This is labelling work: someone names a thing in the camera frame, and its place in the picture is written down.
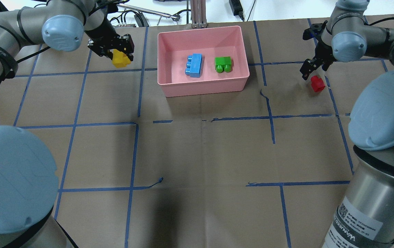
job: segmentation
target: label sticker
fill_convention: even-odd
[[[326,240],[322,248],[360,248],[345,240],[332,225],[327,232]]]
[[[347,225],[354,229],[354,231],[370,240],[374,240],[384,224],[364,215],[348,201],[346,196],[338,209],[338,215]]]

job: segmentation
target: pink plastic bin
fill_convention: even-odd
[[[159,33],[157,83],[166,97],[242,91],[249,77],[240,26]],[[203,55],[200,77],[184,73],[189,55]],[[232,71],[217,73],[215,57],[230,56]]]

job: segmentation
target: yellow lego brick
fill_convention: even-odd
[[[113,50],[113,65],[116,68],[126,67],[127,65],[131,64],[128,56],[123,52],[119,51],[118,49]]]

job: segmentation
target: green lego brick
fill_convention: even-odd
[[[231,72],[232,71],[232,59],[228,57],[216,57],[215,58],[215,70],[218,73]]]

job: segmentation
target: light blue joint cover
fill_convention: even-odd
[[[19,232],[42,220],[58,193],[49,149],[27,130],[0,126],[0,234]]]
[[[338,61],[350,62],[362,58],[366,52],[366,40],[358,33],[340,32],[332,39],[333,55]]]
[[[49,47],[65,52],[79,48],[84,34],[84,25],[74,16],[60,14],[48,19],[41,30],[44,42]]]
[[[365,11],[370,0],[338,0],[336,6],[348,11]]]
[[[377,151],[394,146],[394,71],[373,80],[354,104],[348,132],[356,146]]]
[[[184,73],[191,78],[199,78],[201,72],[203,55],[201,53],[194,53],[188,56],[188,61],[186,62],[186,69]]]

